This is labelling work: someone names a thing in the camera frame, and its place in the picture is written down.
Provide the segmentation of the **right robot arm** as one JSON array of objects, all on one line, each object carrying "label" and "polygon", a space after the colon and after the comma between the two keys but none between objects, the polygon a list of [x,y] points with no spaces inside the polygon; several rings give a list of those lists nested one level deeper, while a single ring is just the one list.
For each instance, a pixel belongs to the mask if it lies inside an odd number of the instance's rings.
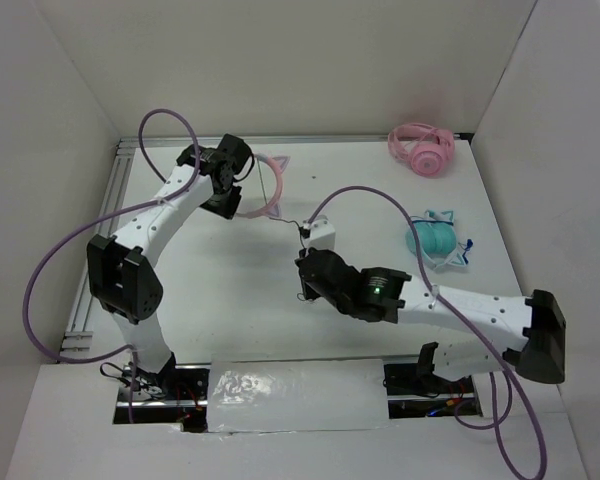
[{"label": "right robot arm", "polygon": [[503,297],[429,286],[398,270],[358,270],[325,249],[303,250],[295,264],[309,299],[323,298],[342,315],[474,334],[477,346],[434,340],[421,347],[416,379],[428,392],[440,391],[449,381],[506,368],[540,384],[565,380],[566,320],[548,291]]}]

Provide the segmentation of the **blue pink cat-ear headphones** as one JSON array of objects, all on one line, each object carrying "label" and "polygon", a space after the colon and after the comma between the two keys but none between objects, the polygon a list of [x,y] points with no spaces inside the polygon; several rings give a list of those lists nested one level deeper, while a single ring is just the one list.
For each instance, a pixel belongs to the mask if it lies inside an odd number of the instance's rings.
[{"label": "blue pink cat-ear headphones", "polygon": [[265,193],[263,195],[265,200],[264,205],[255,210],[244,213],[236,213],[236,217],[245,219],[266,217],[271,220],[282,221],[282,213],[279,202],[281,200],[284,188],[283,174],[290,161],[291,157],[288,155],[267,156],[261,153],[257,153],[255,155],[255,162],[258,167],[266,165],[271,170],[275,180],[275,188],[273,194],[268,197],[264,190],[264,182],[261,182],[261,190]]}]

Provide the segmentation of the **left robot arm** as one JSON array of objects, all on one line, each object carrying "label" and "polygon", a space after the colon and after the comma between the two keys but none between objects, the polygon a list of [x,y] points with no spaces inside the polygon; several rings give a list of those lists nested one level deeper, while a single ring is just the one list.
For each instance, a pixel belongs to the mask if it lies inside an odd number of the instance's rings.
[{"label": "left robot arm", "polygon": [[231,134],[215,148],[190,145],[149,207],[87,245],[90,292],[137,355],[132,377],[156,399],[173,394],[178,377],[157,315],[164,295],[155,272],[159,257],[196,209],[234,217],[241,200],[236,176],[253,158],[249,145]]}]

